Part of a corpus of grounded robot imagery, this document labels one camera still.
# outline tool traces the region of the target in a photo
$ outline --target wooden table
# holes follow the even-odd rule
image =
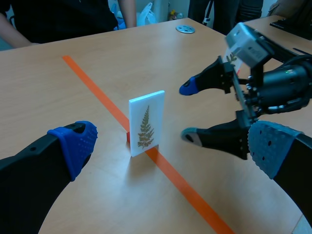
[[[249,23],[282,45],[312,52],[311,42]],[[175,27],[190,24],[196,33]],[[234,94],[209,90],[179,95],[179,87],[223,55],[223,35],[190,19],[175,20],[0,53],[1,157],[18,153],[47,130],[89,120],[99,138],[89,163],[59,196],[42,234],[212,234],[211,226],[143,154],[130,158],[126,132],[62,59],[70,55],[128,116],[128,100],[166,91],[159,151],[237,234],[291,233],[301,212],[255,165],[180,139],[191,126],[234,119]],[[266,69],[275,68],[270,61]],[[248,75],[242,66],[241,77]],[[312,135],[311,106],[263,117]]]

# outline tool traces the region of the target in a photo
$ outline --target red block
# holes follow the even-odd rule
[[[127,142],[130,144],[130,132],[127,132]]]

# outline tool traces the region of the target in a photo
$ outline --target person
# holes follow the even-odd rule
[[[304,0],[278,0],[271,5],[268,16],[278,15],[290,18],[299,10],[303,2]]]
[[[202,23],[210,0],[190,0],[188,17]],[[213,29],[227,35],[236,23],[261,17],[263,0],[215,0]]]
[[[118,0],[127,28],[137,25],[135,0]],[[16,29],[6,12],[14,11]],[[13,48],[112,31],[108,0],[0,0],[0,37]]]

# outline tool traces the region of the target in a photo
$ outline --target blue rubber pad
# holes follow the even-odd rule
[[[49,130],[48,134],[56,136],[63,151],[71,181],[74,181],[80,174],[86,158],[93,152],[98,132],[96,126],[88,121],[77,121],[84,123],[83,133],[75,133],[73,130],[58,127]]]
[[[182,95],[193,95],[193,94],[197,94],[198,88],[195,82],[196,78],[195,77],[191,77],[186,83],[184,83],[181,87],[180,87],[180,94]]]
[[[259,120],[249,129],[250,155],[256,165],[274,179],[293,141],[301,133],[281,124]]]

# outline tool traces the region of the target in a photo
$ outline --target white card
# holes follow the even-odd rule
[[[129,100],[131,156],[160,143],[164,102],[163,90]]]
[[[229,47],[226,49],[225,55],[223,56],[223,62],[230,62],[236,71],[238,72],[240,66],[242,65],[242,60],[240,60],[237,56],[235,56]]]

